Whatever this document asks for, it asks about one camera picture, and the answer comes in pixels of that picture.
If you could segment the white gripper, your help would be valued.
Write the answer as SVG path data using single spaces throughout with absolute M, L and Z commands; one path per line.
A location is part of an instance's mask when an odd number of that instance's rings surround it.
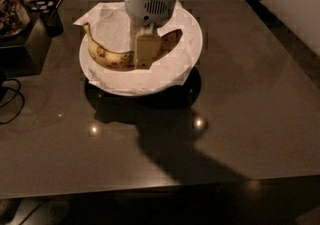
M 135 34 L 155 33 L 172 17 L 176 0 L 125 0 L 125 7 Z M 137 35 L 135 39 L 135 66 L 149 69 L 161 46 L 157 34 Z

